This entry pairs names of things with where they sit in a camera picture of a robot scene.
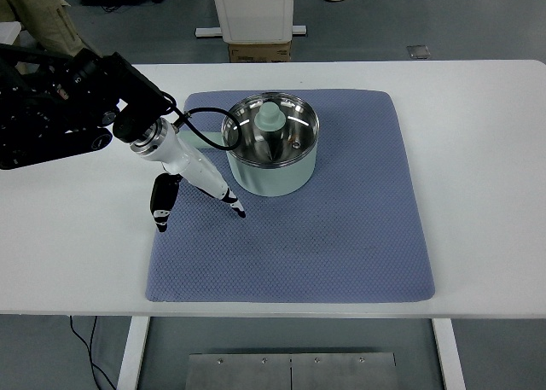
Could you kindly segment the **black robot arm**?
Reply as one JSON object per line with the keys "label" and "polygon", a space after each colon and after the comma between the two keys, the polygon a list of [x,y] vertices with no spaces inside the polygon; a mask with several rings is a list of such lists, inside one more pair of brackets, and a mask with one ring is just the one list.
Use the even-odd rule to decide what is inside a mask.
{"label": "black robot arm", "polygon": [[36,165],[140,139],[177,111],[120,54],[75,56],[1,46],[1,167]]}

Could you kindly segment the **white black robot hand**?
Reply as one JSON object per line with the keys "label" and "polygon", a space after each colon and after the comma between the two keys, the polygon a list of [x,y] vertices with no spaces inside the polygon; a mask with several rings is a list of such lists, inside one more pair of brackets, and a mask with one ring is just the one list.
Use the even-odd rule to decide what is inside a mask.
{"label": "white black robot hand", "polygon": [[167,230],[179,185],[186,181],[204,194],[228,204],[240,217],[246,212],[218,169],[194,146],[180,140],[174,126],[158,119],[131,144],[131,150],[148,161],[158,161],[164,169],[154,180],[150,212],[158,231]]}

